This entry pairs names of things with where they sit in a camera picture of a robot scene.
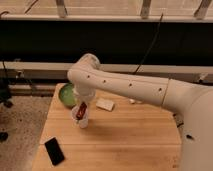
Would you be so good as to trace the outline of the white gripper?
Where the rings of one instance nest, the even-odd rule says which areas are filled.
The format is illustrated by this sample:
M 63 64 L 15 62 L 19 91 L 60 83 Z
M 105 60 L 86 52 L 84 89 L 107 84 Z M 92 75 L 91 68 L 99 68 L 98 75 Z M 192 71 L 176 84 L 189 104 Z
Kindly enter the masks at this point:
M 80 90 L 75 88 L 73 90 L 73 93 L 74 93 L 74 97 L 75 97 L 75 100 L 76 100 L 76 103 L 78 106 L 80 106 L 82 103 L 85 103 L 87 106 L 89 106 L 90 102 L 95 97 L 94 89 L 89 89 L 86 93 L 82 93 Z

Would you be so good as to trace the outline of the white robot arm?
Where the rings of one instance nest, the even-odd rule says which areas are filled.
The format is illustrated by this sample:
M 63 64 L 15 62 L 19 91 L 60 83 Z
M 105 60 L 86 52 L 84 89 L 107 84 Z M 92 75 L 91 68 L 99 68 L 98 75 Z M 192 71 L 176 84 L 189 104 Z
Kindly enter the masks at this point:
M 213 171 L 213 86 L 169 78 L 104 72 L 87 53 L 67 72 L 80 101 L 97 89 L 160 106 L 183 117 L 179 171 Z

